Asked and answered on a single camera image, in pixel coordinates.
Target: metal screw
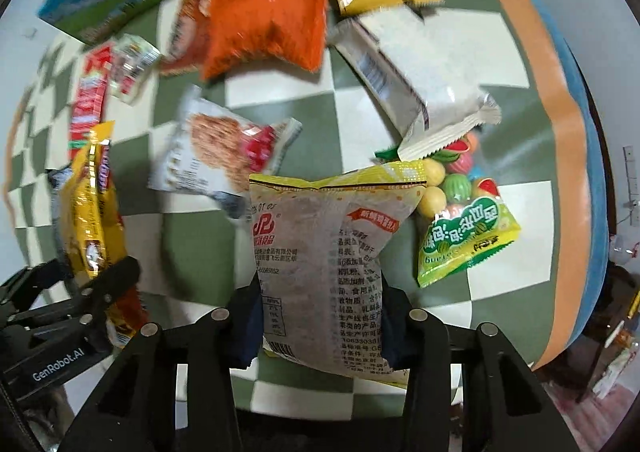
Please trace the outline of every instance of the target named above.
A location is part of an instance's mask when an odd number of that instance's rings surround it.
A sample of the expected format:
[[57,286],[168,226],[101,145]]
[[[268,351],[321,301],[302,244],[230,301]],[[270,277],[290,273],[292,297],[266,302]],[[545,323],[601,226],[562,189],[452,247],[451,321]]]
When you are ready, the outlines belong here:
[[211,312],[213,320],[226,320],[229,317],[229,310],[226,307],[216,308]]
[[411,317],[412,320],[415,320],[417,322],[422,322],[424,320],[427,320],[428,316],[429,316],[428,313],[425,310],[423,310],[422,308],[419,308],[419,307],[417,307],[415,309],[412,309],[409,312],[409,317]]
[[153,322],[149,322],[148,324],[142,326],[140,333],[142,333],[143,337],[153,336],[158,333],[158,325],[154,324]]
[[485,322],[480,326],[480,331],[488,337],[495,337],[498,334],[498,326],[491,322]]

